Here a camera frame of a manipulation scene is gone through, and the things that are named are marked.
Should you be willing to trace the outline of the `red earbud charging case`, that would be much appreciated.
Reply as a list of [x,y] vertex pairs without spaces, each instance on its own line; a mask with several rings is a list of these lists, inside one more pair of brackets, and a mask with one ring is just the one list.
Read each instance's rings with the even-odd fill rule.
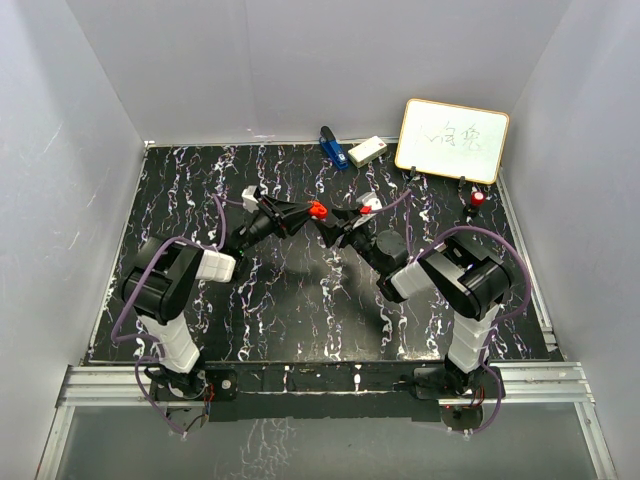
[[312,201],[308,213],[314,220],[324,220],[327,218],[329,211],[321,202]]

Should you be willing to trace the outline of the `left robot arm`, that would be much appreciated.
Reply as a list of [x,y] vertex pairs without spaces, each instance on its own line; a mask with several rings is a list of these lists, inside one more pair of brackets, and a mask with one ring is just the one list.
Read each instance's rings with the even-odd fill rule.
[[216,246],[201,246],[182,237],[149,238],[121,282],[125,306],[119,320],[134,311],[146,329],[142,337],[158,349],[157,371],[145,374],[183,399],[202,396],[207,383],[199,348],[184,315],[194,285],[231,282],[240,273],[246,250],[270,235],[292,236],[307,221],[322,220],[328,214],[318,201],[281,201],[253,187],[244,190],[242,206],[251,217],[232,232],[227,231],[222,217]]

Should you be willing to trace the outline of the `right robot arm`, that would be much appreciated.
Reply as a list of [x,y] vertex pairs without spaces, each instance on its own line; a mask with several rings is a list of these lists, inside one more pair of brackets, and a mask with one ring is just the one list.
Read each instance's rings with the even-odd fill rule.
[[433,373],[418,374],[413,384],[441,395],[466,397],[482,387],[490,372],[488,343],[504,296],[515,283],[515,275],[504,261],[477,241],[460,236],[476,232],[494,239],[527,270],[515,248],[501,236],[474,226],[451,228],[428,249],[411,259],[406,242],[395,230],[373,232],[366,217],[368,207],[338,210],[334,218],[314,221],[325,245],[352,247],[379,274],[377,285],[383,296],[402,303],[429,290],[436,290],[454,312],[453,337],[444,365]]

